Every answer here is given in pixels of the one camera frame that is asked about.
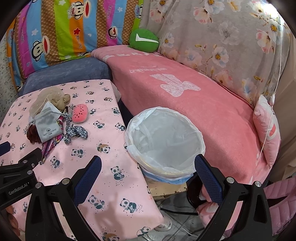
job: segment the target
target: gray drawstring pouch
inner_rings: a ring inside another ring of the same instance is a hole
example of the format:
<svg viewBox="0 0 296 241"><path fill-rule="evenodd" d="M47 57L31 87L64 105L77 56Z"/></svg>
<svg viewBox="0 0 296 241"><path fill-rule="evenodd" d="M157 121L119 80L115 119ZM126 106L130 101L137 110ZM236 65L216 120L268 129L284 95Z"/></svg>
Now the gray drawstring pouch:
<svg viewBox="0 0 296 241"><path fill-rule="evenodd" d="M35 125L42 143L62 133L57 123L61 112L50 102L47 102L42 111L35 116Z"/></svg>

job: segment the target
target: watermelon plush toy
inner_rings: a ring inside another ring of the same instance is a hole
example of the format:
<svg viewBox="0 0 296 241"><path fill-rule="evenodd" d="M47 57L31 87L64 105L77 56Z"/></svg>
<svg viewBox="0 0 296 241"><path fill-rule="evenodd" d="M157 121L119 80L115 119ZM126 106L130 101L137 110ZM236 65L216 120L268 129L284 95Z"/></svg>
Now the watermelon plush toy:
<svg viewBox="0 0 296 241"><path fill-rule="evenodd" d="M72 121L74 123L82 123L87 119L89 110L85 104L76 105L73 110Z"/></svg>
<svg viewBox="0 0 296 241"><path fill-rule="evenodd" d="M158 49L159 40L158 37L151 31L138 28L131 32L129 44L130 48L147 53L153 53Z"/></svg>

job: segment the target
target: pink blanket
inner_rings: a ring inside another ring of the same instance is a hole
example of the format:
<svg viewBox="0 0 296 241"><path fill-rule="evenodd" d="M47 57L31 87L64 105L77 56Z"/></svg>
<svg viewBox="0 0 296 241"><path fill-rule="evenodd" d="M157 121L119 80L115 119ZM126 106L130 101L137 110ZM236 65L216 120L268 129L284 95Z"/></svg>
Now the pink blanket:
<svg viewBox="0 0 296 241"><path fill-rule="evenodd" d="M63 140L57 144L45 163L34 168L37 180L44 185L56 184L72 177L97 155L102 160L102 171L78 208L100 240L135 238L162 223L163 216L147 189L142 172L125 149L125 127L110 80L86 80L59 87L71 95L70 108L87 105L88 118L78 125L87 130L88 139L73 137L69 145ZM0 143L9 141L12 148L1 156L1 165L15 164L35 148L42 148L40 144L32 145L26 137L29 108L39 93L19 97L4 118ZM30 196L13 205L23 231L29 200ZM65 233L74 239L60 206L55 204L55 207Z"/></svg>
<svg viewBox="0 0 296 241"><path fill-rule="evenodd" d="M270 168L263 154L258 158L261 145L253 109L246 101L201 73L156 53L122 45L102 47L91 55L110 66L122 101L133 115L156 106L176 110L202 132L206 159L226 177L246 184L266 179ZM205 225L216 209L211 202L199 209Z"/></svg>

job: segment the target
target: tiled floor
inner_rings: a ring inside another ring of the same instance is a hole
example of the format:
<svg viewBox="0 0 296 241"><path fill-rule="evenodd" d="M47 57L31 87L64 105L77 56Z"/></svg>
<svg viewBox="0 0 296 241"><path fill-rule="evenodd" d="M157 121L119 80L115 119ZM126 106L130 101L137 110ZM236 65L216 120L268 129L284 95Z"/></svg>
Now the tiled floor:
<svg viewBox="0 0 296 241"><path fill-rule="evenodd" d="M172 195L156 203L159 207L172 211L195 212L187 201L186 192ZM196 230L203 227L199 216L188 216L169 212L166 212L166 214L170 216L173 221L173 226L170 230L164 232L151 230L146 235L130 241L195 241L197 236L201 234L202 231L195 233Z"/></svg>

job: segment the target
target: blue cushion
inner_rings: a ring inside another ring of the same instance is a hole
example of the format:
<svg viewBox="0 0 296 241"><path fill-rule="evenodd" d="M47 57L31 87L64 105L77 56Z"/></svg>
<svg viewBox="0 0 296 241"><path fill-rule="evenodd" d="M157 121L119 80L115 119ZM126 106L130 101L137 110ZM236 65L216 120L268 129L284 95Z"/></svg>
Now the blue cushion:
<svg viewBox="0 0 296 241"><path fill-rule="evenodd" d="M111 69L107 64L93 57L74 59L30 74L19 95L53 85L95 79L112 80Z"/></svg>

